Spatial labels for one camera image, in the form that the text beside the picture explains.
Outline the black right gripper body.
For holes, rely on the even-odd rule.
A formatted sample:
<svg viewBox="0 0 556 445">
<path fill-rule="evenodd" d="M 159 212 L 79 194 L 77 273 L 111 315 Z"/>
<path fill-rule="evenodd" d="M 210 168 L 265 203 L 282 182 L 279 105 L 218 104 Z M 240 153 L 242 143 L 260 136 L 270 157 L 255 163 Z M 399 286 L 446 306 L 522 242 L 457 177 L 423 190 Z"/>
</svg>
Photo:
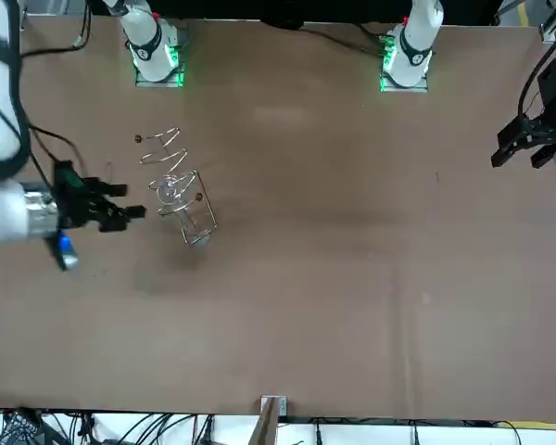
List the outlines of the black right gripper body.
<svg viewBox="0 0 556 445">
<path fill-rule="evenodd" d="M 58 208 L 58 228 L 76 229 L 89 222 L 102 225 L 102 191 L 102 181 L 98 177 L 81 177 L 71 160 L 55 161 L 53 192 Z"/>
</svg>

